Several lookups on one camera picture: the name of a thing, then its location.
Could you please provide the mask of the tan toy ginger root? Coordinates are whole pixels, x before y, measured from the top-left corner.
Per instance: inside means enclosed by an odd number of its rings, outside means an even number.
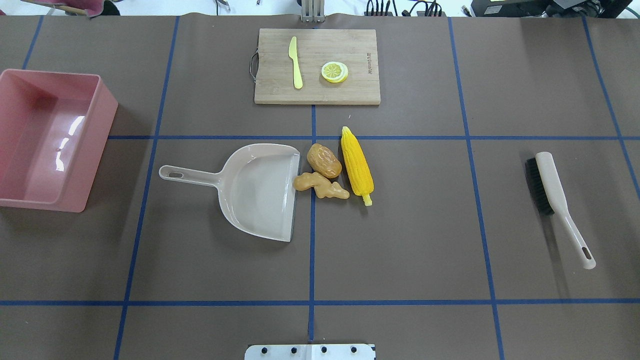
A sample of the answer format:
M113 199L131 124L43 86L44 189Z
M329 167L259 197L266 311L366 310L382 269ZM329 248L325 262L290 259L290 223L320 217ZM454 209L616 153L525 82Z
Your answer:
M297 191L306 191L313 188L316 196L323 198L349 199L350 192L336 181L331 182L328 178L318 172L304 172L293 180L293 187Z

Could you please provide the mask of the brown toy potato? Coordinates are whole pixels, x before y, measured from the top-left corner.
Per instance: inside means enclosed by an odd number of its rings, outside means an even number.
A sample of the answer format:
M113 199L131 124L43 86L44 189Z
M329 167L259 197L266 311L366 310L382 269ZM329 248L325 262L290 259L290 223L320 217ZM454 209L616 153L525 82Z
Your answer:
M327 146L320 143L314 143L311 146L306 159L316 173L320 173L327 179L338 178L342 173L342 163Z

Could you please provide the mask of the yellow toy corn cob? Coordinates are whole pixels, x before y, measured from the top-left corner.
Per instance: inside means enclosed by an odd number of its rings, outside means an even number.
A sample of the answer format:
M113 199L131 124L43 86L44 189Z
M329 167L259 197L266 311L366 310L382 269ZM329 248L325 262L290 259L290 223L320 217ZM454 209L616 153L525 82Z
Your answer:
M372 206L371 194L375 189L374 180L361 144L348 126L342 127L340 145L352 191L362 198L366 207Z

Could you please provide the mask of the beige plastic dustpan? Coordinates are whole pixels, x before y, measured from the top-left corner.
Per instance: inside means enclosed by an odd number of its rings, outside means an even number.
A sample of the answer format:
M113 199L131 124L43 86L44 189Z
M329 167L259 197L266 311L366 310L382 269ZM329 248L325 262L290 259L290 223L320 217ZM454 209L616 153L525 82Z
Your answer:
M170 182L213 187L227 221L247 234L289 243L293 236L300 168L297 148L254 143L239 148L219 172L163 165L158 175Z

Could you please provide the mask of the beige hand brush black bristles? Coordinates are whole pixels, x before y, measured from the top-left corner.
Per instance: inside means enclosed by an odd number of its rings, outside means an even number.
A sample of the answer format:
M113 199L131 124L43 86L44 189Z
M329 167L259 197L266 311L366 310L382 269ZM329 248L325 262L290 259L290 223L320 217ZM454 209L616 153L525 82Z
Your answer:
M562 181L550 152L538 152L525 162L525 175L530 194L540 215L558 215L564 230L582 264L592 270L597 266L594 255L572 219Z

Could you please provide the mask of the pink plastic bin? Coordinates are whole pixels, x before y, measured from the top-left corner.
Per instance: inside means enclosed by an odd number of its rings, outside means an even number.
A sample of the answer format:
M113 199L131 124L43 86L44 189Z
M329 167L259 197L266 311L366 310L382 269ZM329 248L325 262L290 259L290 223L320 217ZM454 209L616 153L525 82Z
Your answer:
M2 207L84 211L118 105L97 74L4 70Z

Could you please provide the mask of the yellow plastic knife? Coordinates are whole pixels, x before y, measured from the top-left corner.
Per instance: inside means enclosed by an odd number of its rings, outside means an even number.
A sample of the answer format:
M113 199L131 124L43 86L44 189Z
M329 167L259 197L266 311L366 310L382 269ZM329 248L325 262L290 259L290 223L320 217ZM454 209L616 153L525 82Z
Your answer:
M293 36L290 39L288 46L288 57L290 57L292 61L292 77L294 88L300 90L304 86L304 82L302 79L301 69L299 65L298 59L298 39L296 36Z

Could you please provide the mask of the wooden cutting board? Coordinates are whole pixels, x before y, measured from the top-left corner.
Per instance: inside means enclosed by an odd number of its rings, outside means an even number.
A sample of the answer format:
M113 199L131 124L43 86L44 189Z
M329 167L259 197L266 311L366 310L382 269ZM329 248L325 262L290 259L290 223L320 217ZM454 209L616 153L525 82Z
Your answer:
M290 39L297 37L303 87L295 89ZM378 42L374 29L262 28L258 33L254 102L263 105L363 105L381 103ZM349 69L344 82L322 77L327 62Z

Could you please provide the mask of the yellow lemon slices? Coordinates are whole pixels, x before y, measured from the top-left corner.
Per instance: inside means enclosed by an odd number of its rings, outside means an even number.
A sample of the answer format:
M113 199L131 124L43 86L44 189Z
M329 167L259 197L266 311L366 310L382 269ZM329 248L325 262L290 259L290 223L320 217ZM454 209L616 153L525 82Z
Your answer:
M347 80L349 69L343 62L329 61L323 64L320 73L330 84L340 84Z

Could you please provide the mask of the aluminium frame post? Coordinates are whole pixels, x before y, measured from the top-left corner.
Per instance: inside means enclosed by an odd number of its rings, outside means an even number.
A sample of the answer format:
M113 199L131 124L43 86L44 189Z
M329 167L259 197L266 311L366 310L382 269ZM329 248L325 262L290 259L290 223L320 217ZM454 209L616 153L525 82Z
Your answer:
M325 1L324 0L298 0L301 6L302 23L323 23L325 22Z

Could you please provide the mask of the white metal base plate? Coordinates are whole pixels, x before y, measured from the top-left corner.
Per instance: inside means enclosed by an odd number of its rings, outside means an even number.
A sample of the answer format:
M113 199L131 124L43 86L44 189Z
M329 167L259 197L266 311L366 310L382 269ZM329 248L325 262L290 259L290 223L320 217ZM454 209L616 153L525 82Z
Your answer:
M373 344L254 344L247 347L245 360L375 360Z

